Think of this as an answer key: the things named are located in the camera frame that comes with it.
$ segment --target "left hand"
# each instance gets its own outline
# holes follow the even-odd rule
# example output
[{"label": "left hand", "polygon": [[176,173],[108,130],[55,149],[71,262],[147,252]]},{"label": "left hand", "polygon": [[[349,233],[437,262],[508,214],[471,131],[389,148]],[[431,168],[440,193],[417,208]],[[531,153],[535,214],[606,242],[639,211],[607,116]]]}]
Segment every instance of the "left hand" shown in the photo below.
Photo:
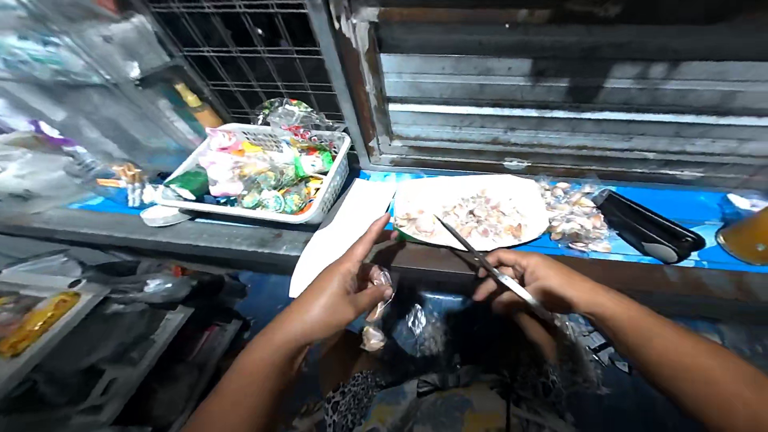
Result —
[{"label": "left hand", "polygon": [[374,285],[381,271],[362,261],[382,237],[389,213],[371,224],[349,250],[317,275],[315,280],[277,318],[275,325],[298,344],[311,344],[343,330],[357,317],[392,296],[389,285]]}]

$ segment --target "paper plate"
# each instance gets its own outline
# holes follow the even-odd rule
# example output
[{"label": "paper plate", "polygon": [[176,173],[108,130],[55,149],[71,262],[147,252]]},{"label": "paper plate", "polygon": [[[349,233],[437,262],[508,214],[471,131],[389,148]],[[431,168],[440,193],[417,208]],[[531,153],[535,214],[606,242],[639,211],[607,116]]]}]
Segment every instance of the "paper plate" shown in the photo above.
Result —
[{"label": "paper plate", "polygon": [[[469,244],[478,251],[492,251],[526,243],[542,235],[549,228],[547,208],[536,182],[511,174],[463,175],[403,181],[398,184],[395,193],[395,216],[404,213],[413,214],[418,210],[439,216],[444,206],[454,204],[461,198],[471,197],[482,189],[499,199],[512,200],[523,217],[523,230],[519,240],[512,237],[469,239]],[[400,232],[418,241],[466,251],[439,222],[435,229],[436,232],[431,237],[415,232]]]}]

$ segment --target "hand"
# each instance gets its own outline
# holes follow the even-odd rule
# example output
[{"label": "hand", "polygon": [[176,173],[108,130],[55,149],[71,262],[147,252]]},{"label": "hand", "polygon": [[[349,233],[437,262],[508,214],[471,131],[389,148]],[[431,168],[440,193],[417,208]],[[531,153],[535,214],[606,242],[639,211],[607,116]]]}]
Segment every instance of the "hand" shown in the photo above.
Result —
[{"label": "hand", "polygon": [[[589,300],[609,289],[569,266],[535,252],[497,249],[486,255],[485,259],[500,272],[512,276],[552,312],[583,312]],[[485,269],[480,269],[478,276],[484,277],[486,273]],[[477,287],[472,298],[475,301],[483,301],[497,288],[496,281],[487,277]],[[502,290],[491,303],[495,312],[512,312],[525,308],[525,302],[517,294],[507,287],[502,287]]]},{"label": "hand", "polygon": [[389,214],[373,222],[341,258],[320,272],[275,318],[275,325],[292,341],[311,344],[331,336],[392,296],[392,287],[388,284],[372,282],[379,279],[381,269],[362,262],[377,241],[395,234],[384,231],[387,222]]}]

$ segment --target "leopard print fabric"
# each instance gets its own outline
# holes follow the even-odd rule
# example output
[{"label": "leopard print fabric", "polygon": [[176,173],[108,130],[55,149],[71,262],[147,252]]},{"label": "leopard print fabric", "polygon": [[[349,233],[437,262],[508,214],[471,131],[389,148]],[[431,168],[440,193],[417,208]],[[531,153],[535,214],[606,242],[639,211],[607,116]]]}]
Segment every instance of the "leopard print fabric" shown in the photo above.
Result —
[{"label": "leopard print fabric", "polygon": [[331,390],[323,406],[326,432],[352,432],[362,424],[373,397],[383,388],[384,381],[373,371],[363,371]]}]

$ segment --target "metal wire grid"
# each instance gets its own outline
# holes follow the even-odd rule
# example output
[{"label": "metal wire grid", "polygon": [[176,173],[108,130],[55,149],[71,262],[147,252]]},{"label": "metal wire grid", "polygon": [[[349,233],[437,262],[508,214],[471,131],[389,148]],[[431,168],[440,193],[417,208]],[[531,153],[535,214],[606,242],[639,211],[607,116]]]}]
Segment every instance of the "metal wire grid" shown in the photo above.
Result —
[{"label": "metal wire grid", "polygon": [[343,121],[303,0],[147,0],[180,53],[234,121],[271,98]]}]

